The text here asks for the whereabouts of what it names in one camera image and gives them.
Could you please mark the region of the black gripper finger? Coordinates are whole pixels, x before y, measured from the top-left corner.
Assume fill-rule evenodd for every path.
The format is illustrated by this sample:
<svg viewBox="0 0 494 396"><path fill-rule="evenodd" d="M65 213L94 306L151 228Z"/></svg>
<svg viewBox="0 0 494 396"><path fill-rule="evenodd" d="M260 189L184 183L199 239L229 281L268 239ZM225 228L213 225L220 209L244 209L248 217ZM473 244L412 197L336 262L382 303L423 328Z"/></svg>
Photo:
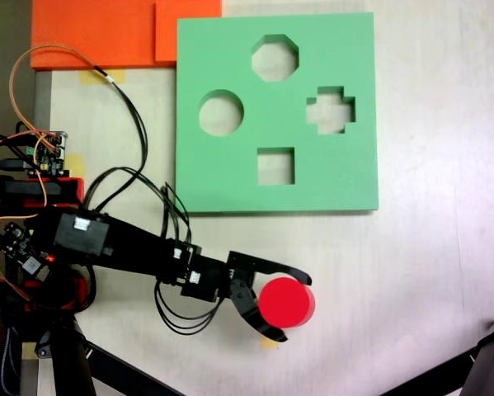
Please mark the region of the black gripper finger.
<svg viewBox="0 0 494 396"><path fill-rule="evenodd" d="M233 279L230 283L230 296L233 305L240 316L262 336L274 342L286 342L288 340L285 332L270 325L261 315L257 300L247 284L239 279Z"/></svg>
<svg viewBox="0 0 494 396"><path fill-rule="evenodd" d="M260 259L256 261L256 271L266 275L286 274L288 276L293 277L301 284L307 286L310 286L313 283L312 278L308 273L301 271L298 268L294 268L277 262L268 261L265 259Z"/></svg>

